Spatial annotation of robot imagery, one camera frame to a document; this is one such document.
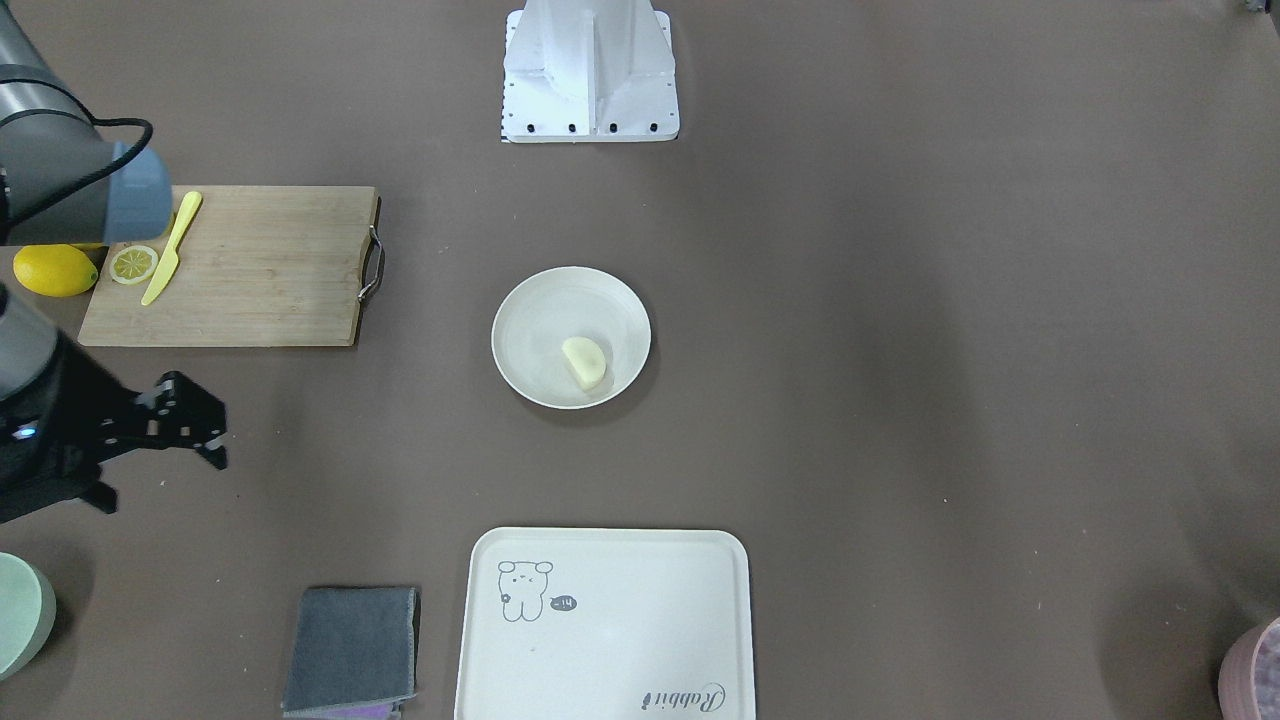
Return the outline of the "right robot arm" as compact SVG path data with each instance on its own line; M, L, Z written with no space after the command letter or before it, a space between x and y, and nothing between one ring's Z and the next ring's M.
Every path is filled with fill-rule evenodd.
M169 225L172 183L141 118L96 117L1 10L3 243L151 240ZM102 465L138 450L189 448L228 464L224 402L180 372L125 388L73 338L3 291L1 518L65 501L118 507Z

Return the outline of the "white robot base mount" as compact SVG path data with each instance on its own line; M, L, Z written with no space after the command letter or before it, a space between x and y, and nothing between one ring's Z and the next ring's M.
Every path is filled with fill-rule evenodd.
M504 22L500 140L678 137L672 23L649 1L527 1Z

